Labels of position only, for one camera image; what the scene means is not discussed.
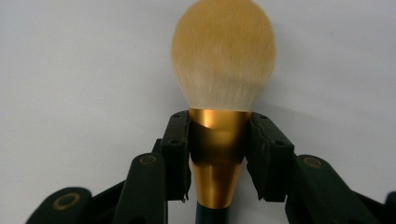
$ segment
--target brush handle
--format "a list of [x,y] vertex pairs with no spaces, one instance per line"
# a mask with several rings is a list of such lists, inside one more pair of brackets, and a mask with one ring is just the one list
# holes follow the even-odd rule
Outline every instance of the brush handle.
[[230,206],[221,209],[203,207],[197,203],[195,224],[228,224]]

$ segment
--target gold ferrule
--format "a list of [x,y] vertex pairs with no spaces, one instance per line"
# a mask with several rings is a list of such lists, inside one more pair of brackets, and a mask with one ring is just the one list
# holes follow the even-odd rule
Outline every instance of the gold ferrule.
[[207,208],[231,204],[246,142],[250,112],[189,109],[189,146],[198,202]]

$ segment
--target white background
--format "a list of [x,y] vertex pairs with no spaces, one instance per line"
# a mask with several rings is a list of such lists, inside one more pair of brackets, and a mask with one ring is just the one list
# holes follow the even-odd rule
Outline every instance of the white background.
[[[383,202],[396,190],[396,2],[256,2],[277,63],[254,111]],[[151,151],[187,109],[169,51],[192,3],[0,1],[0,223],[64,187],[108,189]],[[170,224],[193,223],[190,196],[169,203]],[[287,223],[283,207],[257,200],[244,166],[232,223]]]

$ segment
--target fluffy white bristles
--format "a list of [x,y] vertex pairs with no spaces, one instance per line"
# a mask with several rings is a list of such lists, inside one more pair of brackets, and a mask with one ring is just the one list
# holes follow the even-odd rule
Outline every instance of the fluffy white bristles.
[[276,48],[271,23],[250,0],[201,0],[180,19],[171,54],[190,108],[249,111]]

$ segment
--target makeup brush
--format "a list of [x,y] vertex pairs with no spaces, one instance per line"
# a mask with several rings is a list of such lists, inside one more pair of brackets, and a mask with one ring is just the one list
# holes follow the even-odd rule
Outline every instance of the makeup brush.
[[225,219],[250,110],[274,69],[271,23],[250,0],[200,0],[178,22],[171,56],[192,120],[196,223],[227,223],[215,216]]

